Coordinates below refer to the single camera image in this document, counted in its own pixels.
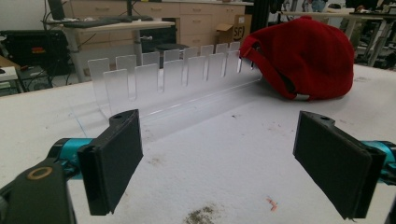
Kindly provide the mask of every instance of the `floor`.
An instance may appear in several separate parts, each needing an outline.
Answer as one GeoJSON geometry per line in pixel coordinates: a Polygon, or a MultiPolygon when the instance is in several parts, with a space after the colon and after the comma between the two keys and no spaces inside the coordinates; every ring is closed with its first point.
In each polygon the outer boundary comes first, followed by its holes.
{"type": "MultiPolygon", "coordinates": [[[[48,80],[45,77],[38,77],[32,80],[24,81],[25,89],[28,91],[41,91],[50,88],[48,80]]],[[[76,73],[72,72],[70,75],[54,77],[52,80],[53,88],[73,85],[78,83],[76,73]]],[[[7,96],[18,94],[18,91],[13,82],[10,85],[4,85],[4,88],[0,86],[0,96],[7,96]]]]}

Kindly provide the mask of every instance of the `red baseball cap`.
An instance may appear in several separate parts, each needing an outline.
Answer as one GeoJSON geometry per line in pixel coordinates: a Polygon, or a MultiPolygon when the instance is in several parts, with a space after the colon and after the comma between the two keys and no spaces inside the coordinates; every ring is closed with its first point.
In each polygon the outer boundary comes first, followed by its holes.
{"type": "Polygon", "coordinates": [[[245,39],[240,52],[288,99],[331,99],[352,87],[354,50],[347,36],[311,17],[260,29],[245,39]]]}

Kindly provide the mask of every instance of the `stain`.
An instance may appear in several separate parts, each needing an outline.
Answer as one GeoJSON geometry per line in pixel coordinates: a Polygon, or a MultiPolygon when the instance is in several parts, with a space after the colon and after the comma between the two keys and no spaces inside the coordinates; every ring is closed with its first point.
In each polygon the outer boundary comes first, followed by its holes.
{"type": "Polygon", "coordinates": [[[343,119],[340,119],[340,122],[341,122],[341,123],[345,123],[345,124],[353,125],[353,123],[347,122],[346,120],[343,120],[343,119]]]}
{"type": "Polygon", "coordinates": [[[231,117],[238,119],[239,117],[241,117],[242,115],[232,115],[231,117]]]}
{"type": "Polygon", "coordinates": [[[357,77],[357,78],[354,78],[353,79],[353,81],[356,81],[356,82],[368,82],[368,81],[370,81],[371,79],[370,78],[367,78],[367,77],[357,77]]]}
{"type": "Polygon", "coordinates": [[[149,161],[149,164],[153,165],[153,166],[159,166],[163,164],[163,155],[156,155],[153,156],[149,161]]]}
{"type": "Polygon", "coordinates": [[[185,224],[214,224],[218,217],[216,206],[209,205],[189,213],[184,219],[185,224]]]}
{"type": "Polygon", "coordinates": [[[154,134],[151,132],[150,129],[145,129],[141,134],[142,140],[152,141],[152,139],[154,138],[154,134]]]}

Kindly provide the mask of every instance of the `white tabletop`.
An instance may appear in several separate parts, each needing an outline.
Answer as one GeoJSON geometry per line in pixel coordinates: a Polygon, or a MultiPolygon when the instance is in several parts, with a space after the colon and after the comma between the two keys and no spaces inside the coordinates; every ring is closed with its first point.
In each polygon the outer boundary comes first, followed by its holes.
{"type": "Polygon", "coordinates": [[[96,26],[90,28],[65,28],[70,29],[79,33],[100,33],[100,32],[111,32],[111,31],[124,31],[124,30],[147,30],[164,28],[175,25],[171,21],[133,21],[133,22],[120,22],[116,24],[96,26]]]}
{"type": "Polygon", "coordinates": [[[382,20],[383,16],[371,15],[366,13],[349,14],[349,12],[300,12],[300,11],[281,11],[280,14],[285,16],[311,16],[314,18],[337,17],[346,19],[366,19],[366,20],[382,20]]]}
{"type": "MultiPolygon", "coordinates": [[[[356,65],[340,99],[289,101],[260,81],[144,118],[144,158],[114,215],[91,217],[82,181],[68,182],[78,222],[188,223],[201,210],[212,223],[354,223],[292,155],[299,111],[330,117],[359,140],[396,142],[395,87],[393,72],[356,65]]],[[[96,137],[107,126],[91,82],[2,97],[0,106],[0,186],[58,139],[96,137]]],[[[378,184],[367,218],[357,221],[383,223],[395,192],[378,184]]]]}
{"type": "Polygon", "coordinates": [[[240,6],[253,6],[253,3],[242,1],[222,2],[221,0],[162,0],[163,3],[179,2],[179,3],[206,3],[206,4],[223,4],[223,5],[240,5],[240,6]]]}

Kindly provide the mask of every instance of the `acrylic divider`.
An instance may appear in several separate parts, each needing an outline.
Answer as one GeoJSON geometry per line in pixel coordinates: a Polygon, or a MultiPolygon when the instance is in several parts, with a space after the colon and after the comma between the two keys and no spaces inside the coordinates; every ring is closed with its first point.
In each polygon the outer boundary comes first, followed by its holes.
{"type": "Polygon", "coordinates": [[[198,48],[165,51],[161,70],[158,52],[143,54],[142,66],[134,55],[117,57],[115,71],[106,59],[90,60],[97,103],[106,117],[139,109],[143,118],[260,80],[259,69],[241,61],[238,50],[230,51],[238,48],[232,43],[217,45],[216,53],[214,46],[202,46],[200,54],[198,48]]]}

